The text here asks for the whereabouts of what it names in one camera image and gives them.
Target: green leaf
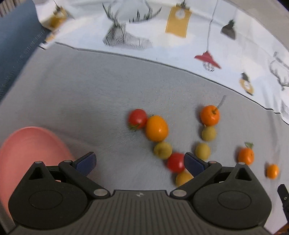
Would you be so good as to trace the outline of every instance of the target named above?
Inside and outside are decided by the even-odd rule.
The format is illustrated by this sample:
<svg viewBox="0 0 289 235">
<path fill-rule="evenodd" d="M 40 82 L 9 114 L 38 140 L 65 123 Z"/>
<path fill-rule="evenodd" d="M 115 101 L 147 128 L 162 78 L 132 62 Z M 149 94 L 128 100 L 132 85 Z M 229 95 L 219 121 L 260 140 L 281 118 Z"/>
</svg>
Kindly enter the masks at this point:
<svg viewBox="0 0 289 235">
<path fill-rule="evenodd" d="M 252 149 L 254 146 L 253 143 L 249 143 L 249 142 L 245 142 L 245 145 L 247 148 L 250 148 L 250 149 Z"/>
</svg>

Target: yellow tag print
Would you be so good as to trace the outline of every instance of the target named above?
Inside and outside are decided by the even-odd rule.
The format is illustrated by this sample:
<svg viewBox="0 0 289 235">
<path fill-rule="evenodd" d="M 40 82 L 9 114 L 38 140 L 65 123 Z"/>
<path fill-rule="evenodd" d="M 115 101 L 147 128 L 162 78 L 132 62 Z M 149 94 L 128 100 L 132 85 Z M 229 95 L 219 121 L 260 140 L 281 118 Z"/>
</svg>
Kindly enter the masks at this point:
<svg viewBox="0 0 289 235">
<path fill-rule="evenodd" d="M 253 96 L 254 88 L 249 81 L 249 77 L 247 76 L 246 73 L 242 73 L 241 75 L 242 78 L 239 80 L 241 87 L 245 90 L 245 92 Z"/>
<path fill-rule="evenodd" d="M 42 26 L 54 31 L 57 30 L 68 18 L 68 14 L 63 7 L 56 7 L 56 10 L 53 14 L 46 19 L 44 22 L 41 22 Z"/>
<path fill-rule="evenodd" d="M 185 38 L 191 14 L 192 13 L 187 8 L 182 8 L 180 6 L 172 7 L 170 15 L 168 16 L 166 33 Z"/>
</svg>

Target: orange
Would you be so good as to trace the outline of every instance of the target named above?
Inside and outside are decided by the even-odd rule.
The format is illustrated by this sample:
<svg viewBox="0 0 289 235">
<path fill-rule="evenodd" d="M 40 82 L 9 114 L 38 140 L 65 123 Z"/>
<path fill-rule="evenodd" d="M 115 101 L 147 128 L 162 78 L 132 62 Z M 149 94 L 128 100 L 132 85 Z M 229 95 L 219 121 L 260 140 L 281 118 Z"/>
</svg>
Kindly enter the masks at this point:
<svg viewBox="0 0 289 235">
<path fill-rule="evenodd" d="M 201 122 L 206 126 L 214 126 L 220 120 L 220 112 L 216 106 L 209 105 L 202 109 L 200 113 Z"/>
<path fill-rule="evenodd" d="M 151 141 L 163 141 L 168 136 L 168 125 L 166 121 L 158 115 L 150 117 L 147 120 L 146 135 Z"/>
<path fill-rule="evenodd" d="M 269 165 L 266 170 L 269 179 L 275 179 L 279 175 L 279 167 L 276 164 Z"/>
<path fill-rule="evenodd" d="M 254 152 L 251 148 L 242 148 L 238 154 L 238 162 L 244 162 L 247 165 L 254 161 Z"/>
</svg>

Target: red tomato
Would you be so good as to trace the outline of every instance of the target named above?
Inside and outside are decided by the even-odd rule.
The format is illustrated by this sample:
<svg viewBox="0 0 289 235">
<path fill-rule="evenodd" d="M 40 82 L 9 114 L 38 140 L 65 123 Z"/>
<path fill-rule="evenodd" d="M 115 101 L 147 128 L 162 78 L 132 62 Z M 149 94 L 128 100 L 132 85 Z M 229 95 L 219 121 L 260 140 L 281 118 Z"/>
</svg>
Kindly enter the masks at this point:
<svg viewBox="0 0 289 235">
<path fill-rule="evenodd" d="M 167 168 L 173 173 L 181 173 L 184 169 L 184 154 L 173 153 L 166 164 Z"/>
<path fill-rule="evenodd" d="M 132 130 L 141 129 L 147 123 L 147 114 L 142 109 L 135 109 L 130 113 L 128 123 Z"/>
</svg>

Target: gray tablecloth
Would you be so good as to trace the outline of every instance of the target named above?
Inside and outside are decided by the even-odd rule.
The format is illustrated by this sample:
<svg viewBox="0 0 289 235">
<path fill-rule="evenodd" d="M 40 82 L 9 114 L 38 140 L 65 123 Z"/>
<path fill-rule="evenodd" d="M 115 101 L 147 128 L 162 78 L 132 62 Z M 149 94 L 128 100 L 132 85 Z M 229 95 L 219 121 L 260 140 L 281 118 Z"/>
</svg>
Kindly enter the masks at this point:
<svg viewBox="0 0 289 235">
<path fill-rule="evenodd" d="M 96 168 L 89 178 L 113 191 L 174 189 L 174 177 L 153 155 L 153 143 L 142 131 L 131 132 L 127 114 L 143 108 L 169 124 L 167 141 L 175 151 L 194 151 L 201 141 L 200 109 L 220 108 L 218 135 L 210 143 L 210 160 L 234 166 L 237 149 L 254 143 L 250 166 L 272 200 L 266 228 L 286 223 L 277 194 L 289 174 L 289 127 L 279 115 L 247 98 L 194 74 L 165 65 L 102 52 L 54 45 L 38 49 L 0 104 L 0 144 L 25 126 L 45 127 L 57 134 L 75 157 L 94 151 Z M 276 163 L 277 180 L 265 177 L 265 164 Z"/>
</svg>

